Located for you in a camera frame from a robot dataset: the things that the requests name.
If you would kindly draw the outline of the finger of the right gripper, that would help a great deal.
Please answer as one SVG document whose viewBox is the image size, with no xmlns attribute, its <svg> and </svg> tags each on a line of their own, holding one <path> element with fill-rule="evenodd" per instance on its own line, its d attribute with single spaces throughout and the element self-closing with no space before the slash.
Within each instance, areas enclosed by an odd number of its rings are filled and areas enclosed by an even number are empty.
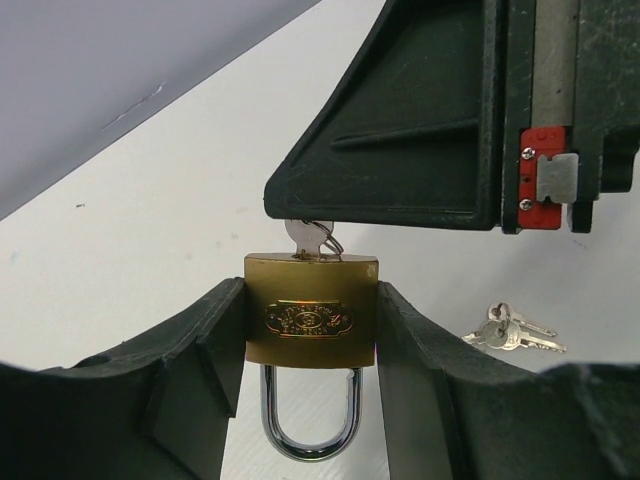
<svg viewBox="0 0 640 480">
<path fill-rule="evenodd" d="M 388 1 L 264 190 L 274 219 L 499 221 L 501 5 Z"/>
</svg>

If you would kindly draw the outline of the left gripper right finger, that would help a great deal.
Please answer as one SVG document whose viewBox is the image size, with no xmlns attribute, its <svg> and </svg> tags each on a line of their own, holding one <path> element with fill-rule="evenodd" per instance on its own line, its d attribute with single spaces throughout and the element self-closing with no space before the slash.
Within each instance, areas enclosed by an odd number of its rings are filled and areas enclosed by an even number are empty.
<svg viewBox="0 0 640 480">
<path fill-rule="evenodd" d="M 378 286 L 378 377 L 394 479 L 635 479 L 639 368 L 498 360 Z"/>
</svg>

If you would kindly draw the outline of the small brass padlock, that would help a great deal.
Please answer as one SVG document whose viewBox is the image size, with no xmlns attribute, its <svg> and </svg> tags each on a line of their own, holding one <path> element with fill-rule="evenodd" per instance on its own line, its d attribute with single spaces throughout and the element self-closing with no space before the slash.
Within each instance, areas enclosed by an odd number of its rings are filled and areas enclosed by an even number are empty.
<svg viewBox="0 0 640 480">
<path fill-rule="evenodd" d="M 363 370 L 375 362 L 379 262 L 373 256 L 303 258 L 251 253 L 244 259 L 246 359 L 261 367 L 265 435 L 300 462 L 338 456 L 355 439 L 362 412 Z M 308 445 L 282 428 L 277 370 L 346 369 L 346 415 L 330 440 Z"/>
</svg>

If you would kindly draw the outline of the small single silver key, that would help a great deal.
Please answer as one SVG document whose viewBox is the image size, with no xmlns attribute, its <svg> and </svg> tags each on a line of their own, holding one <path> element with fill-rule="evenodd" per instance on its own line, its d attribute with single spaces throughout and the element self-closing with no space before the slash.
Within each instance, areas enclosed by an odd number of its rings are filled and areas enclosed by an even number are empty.
<svg viewBox="0 0 640 480">
<path fill-rule="evenodd" d="M 286 256 L 304 261 L 341 261 L 344 248 L 333 236 L 334 222 L 319 220 L 285 220 L 285 229 L 296 244 Z"/>
</svg>

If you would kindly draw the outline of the silver key bunch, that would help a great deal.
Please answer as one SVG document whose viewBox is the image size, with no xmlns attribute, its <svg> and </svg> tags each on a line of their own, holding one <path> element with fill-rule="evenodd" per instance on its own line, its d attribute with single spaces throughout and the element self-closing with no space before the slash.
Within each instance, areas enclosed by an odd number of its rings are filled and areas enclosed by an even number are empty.
<svg viewBox="0 0 640 480">
<path fill-rule="evenodd" d="M 567 347 L 555 341 L 556 336 L 555 330 L 530 322 L 510 304 L 495 302 L 488 307 L 486 320 L 460 339 L 493 350 L 535 348 L 565 354 Z"/>
</svg>

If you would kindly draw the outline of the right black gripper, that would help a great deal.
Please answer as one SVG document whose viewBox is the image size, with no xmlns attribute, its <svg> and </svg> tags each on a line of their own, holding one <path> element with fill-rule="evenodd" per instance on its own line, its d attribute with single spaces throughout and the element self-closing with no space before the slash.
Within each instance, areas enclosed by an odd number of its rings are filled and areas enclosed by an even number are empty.
<svg viewBox="0 0 640 480">
<path fill-rule="evenodd" d="M 632 188 L 639 4 L 509 1 L 501 229 L 587 234 L 601 195 Z"/>
</svg>

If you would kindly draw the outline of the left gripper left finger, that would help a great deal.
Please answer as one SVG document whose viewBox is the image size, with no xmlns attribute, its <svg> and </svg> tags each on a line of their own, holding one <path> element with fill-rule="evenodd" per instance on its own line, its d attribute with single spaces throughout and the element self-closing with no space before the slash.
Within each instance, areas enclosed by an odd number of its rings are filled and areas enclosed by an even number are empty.
<svg viewBox="0 0 640 480">
<path fill-rule="evenodd" d="M 244 283 L 70 368 L 1 368 L 5 479 L 217 479 L 243 366 Z"/>
</svg>

